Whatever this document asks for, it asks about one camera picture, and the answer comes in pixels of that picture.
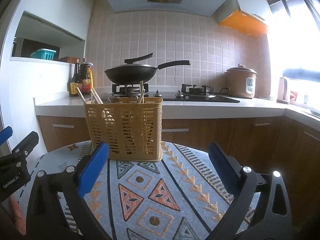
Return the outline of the wooden chopstick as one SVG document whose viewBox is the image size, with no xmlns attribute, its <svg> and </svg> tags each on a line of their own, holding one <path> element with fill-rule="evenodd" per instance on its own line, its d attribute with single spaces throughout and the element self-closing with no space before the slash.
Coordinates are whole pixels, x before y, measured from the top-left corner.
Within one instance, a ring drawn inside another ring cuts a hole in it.
<svg viewBox="0 0 320 240">
<path fill-rule="evenodd" d="M 94 88 L 91 88 L 91 93 L 98 104 L 103 104 L 103 101 L 101 100 L 100 96 L 98 95 L 98 93 L 95 91 Z"/>
<path fill-rule="evenodd" d="M 78 96 L 80 96 L 81 100 L 83 101 L 83 103 L 86 104 L 86 100 L 85 100 L 81 90 L 77 87 L 76 91 L 77 91 Z"/>
</svg>

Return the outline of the wooden base cabinets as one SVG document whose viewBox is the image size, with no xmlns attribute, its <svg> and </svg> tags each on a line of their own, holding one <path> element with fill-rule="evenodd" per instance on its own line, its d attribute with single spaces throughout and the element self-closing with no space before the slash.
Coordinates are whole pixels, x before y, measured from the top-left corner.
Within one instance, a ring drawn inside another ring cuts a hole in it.
<svg viewBox="0 0 320 240">
<path fill-rule="evenodd" d="M 261 173 L 283 175 L 294 226 L 319 215 L 319 129 L 284 116 L 235 119 L 165 119 L 162 139 L 225 153 Z"/>
</svg>

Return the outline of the patterned blue table cloth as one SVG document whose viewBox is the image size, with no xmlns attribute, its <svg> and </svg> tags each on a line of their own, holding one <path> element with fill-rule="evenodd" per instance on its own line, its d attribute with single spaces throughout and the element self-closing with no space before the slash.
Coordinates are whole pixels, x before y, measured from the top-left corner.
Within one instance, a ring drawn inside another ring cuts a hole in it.
<svg viewBox="0 0 320 240">
<path fill-rule="evenodd" d="M 84 200 L 109 239 L 205 239 L 234 200 L 206 152 L 163 142 L 158 162 L 108 160 Z"/>
</svg>

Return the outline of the wooden chopstick in basket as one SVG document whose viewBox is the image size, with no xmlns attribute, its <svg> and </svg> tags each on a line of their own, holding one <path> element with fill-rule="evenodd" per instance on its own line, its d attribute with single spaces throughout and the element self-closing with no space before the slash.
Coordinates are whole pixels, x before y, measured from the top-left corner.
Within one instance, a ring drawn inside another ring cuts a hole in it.
<svg viewBox="0 0 320 240">
<path fill-rule="evenodd" d="M 76 91 L 77 91 L 78 96 L 80 96 L 81 100 L 83 101 L 83 103 L 86 104 L 86 100 L 85 100 L 81 90 L 77 87 Z"/>
</svg>

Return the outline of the yellow slotted utensil basket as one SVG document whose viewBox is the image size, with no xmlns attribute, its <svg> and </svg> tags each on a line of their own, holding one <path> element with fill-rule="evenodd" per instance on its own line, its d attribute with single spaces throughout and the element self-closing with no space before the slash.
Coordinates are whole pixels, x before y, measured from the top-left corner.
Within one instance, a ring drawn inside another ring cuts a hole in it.
<svg viewBox="0 0 320 240">
<path fill-rule="evenodd" d="M 111 98 L 84 105 L 92 145 L 108 145 L 108 158 L 158 162 L 162 159 L 162 98 Z"/>
</svg>

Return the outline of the dark soy sauce bottle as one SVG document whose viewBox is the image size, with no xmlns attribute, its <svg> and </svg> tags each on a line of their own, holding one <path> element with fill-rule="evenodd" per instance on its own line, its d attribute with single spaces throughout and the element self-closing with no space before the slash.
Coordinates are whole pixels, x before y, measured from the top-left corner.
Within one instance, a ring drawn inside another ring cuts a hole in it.
<svg viewBox="0 0 320 240">
<path fill-rule="evenodd" d="M 73 76 L 69 82 L 69 96 L 77 96 L 77 87 L 79 84 L 80 76 L 79 76 L 79 59 L 76 59 L 75 65 L 74 65 L 74 72 Z"/>
</svg>

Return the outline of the teal plastic basket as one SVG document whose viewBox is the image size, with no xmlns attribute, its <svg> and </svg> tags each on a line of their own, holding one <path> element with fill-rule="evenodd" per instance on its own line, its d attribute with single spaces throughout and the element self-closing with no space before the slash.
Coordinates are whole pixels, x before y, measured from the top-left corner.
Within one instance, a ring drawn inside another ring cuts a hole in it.
<svg viewBox="0 0 320 240">
<path fill-rule="evenodd" d="M 37 51 L 33 52 L 30 57 L 33 59 L 42 59 L 42 60 L 53 60 L 56 54 L 55 50 L 51 49 L 38 49 Z"/>
</svg>

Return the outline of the red label sauce bottle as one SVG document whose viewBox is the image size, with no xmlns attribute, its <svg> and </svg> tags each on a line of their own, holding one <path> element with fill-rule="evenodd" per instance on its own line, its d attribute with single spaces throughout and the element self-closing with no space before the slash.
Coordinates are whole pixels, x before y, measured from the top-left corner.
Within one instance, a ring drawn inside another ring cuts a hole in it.
<svg viewBox="0 0 320 240">
<path fill-rule="evenodd" d="M 91 64 L 83 58 L 80 64 L 80 90 L 82 94 L 89 94 L 92 88 Z"/>
</svg>

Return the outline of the white electric kettle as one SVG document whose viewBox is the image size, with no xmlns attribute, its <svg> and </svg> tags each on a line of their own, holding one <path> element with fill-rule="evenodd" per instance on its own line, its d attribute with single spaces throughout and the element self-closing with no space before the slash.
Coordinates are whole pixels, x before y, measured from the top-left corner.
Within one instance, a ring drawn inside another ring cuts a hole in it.
<svg viewBox="0 0 320 240">
<path fill-rule="evenodd" d="M 290 103 L 290 93 L 291 93 L 291 86 L 290 86 L 289 78 L 280 77 L 279 78 L 279 85 L 278 85 L 277 102 L 289 104 Z"/>
</svg>

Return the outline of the yellow label sauce bottle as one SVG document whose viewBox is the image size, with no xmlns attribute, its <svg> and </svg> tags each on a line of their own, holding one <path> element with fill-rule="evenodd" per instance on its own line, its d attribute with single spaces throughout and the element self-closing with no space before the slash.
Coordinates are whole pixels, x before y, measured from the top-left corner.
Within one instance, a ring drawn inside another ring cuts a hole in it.
<svg viewBox="0 0 320 240">
<path fill-rule="evenodd" d="M 94 88 L 94 79 L 93 79 L 93 73 L 92 73 L 92 67 L 93 63 L 89 62 L 87 67 L 88 76 L 90 78 L 90 89 Z"/>
</svg>

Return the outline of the beige rice cooker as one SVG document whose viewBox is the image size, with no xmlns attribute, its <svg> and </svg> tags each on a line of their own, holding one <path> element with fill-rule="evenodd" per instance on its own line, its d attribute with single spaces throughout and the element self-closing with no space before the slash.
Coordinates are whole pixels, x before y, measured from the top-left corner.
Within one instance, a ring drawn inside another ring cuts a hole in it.
<svg viewBox="0 0 320 240">
<path fill-rule="evenodd" d="M 257 72 L 243 64 L 225 71 L 228 95 L 252 99 L 255 96 Z"/>
</svg>

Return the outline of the black glass gas stove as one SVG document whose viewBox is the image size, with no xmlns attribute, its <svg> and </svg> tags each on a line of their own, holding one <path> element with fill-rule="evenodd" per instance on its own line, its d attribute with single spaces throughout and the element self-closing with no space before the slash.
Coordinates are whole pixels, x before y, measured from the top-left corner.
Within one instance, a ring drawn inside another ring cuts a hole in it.
<svg viewBox="0 0 320 240">
<path fill-rule="evenodd" d="M 186 85 L 182 84 L 181 87 L 175 92 L 165 92 L 156 90 L 155 92 L 149 91 L 149 85 L 143 84 L 143 98 L 162 98 L 163 101 L 191 101 L 191 102 L 220 102 L 220 103 L 239 103 L 239 100 L 231 99 L 225 94 L 214 92 L 214 87 L 203 85 Z M 119 98 L 140 98 L 141 88 L 140 85 L 112 85 L 112 95 Z"/>
</svg>

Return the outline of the wooden chopsticks in basket right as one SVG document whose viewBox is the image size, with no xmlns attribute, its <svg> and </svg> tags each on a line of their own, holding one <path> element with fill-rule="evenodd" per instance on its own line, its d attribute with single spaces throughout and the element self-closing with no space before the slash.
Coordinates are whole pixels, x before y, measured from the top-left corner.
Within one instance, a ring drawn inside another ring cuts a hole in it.
<svg viewBox="0 0 320 240">
<path fill-rule="evenodd" d="M 138 103 L 143 103 L 144 93 L 145 93 L 144 82 L 140 81 L 140 97 L 138 98 L 138 101 L 137 101 Z"/>
</svg>

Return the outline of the black wok lid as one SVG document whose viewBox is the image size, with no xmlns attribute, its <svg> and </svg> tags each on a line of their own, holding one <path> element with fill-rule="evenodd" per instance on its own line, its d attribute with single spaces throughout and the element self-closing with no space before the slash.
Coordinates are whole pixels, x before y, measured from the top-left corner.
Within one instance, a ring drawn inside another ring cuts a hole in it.
<svg viewBox="0 0 320 240">
<path fill-rule="evenodd" d="M 135 57 L 135 58 L 131 58 L 131 59 L 125 59 L 124 63 L 125 64 L 134 64 L 136 62 L 147 60 L 147 59 L 150 59 L 152 57 L 153 57 L 153 53 L 150 53 L 148 55 L 144 55 L 144 56 L 140 56 L 140 57 Z"/>
</svg>

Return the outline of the orange wall cabinet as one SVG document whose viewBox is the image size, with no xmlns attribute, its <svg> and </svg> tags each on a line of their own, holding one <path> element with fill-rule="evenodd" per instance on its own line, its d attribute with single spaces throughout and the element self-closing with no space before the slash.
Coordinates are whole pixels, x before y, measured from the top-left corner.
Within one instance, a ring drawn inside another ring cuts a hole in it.
<svg viewBox="0 0 320 240">
<path fill-rule="evenodd" d="M 265 23 L 241 10 L 231 13 L 219 25 L 232 28 L 253 38 L 259 38 L 267 34 Z"/>
</svg>

